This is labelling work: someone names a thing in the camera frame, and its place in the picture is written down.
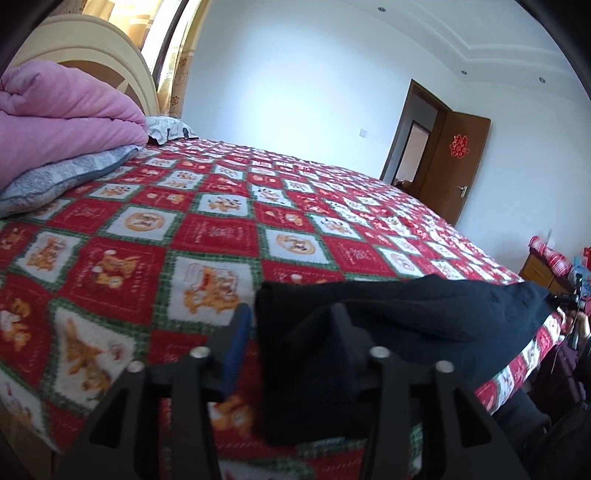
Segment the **right hand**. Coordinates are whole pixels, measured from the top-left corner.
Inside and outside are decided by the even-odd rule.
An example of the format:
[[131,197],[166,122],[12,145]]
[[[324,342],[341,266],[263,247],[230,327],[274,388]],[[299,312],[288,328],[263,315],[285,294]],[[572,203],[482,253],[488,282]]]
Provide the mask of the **right hand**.
[[590,322],[582,311],[558,309],[561,317],[559,346],[568,346],[582,353],[590,342]]

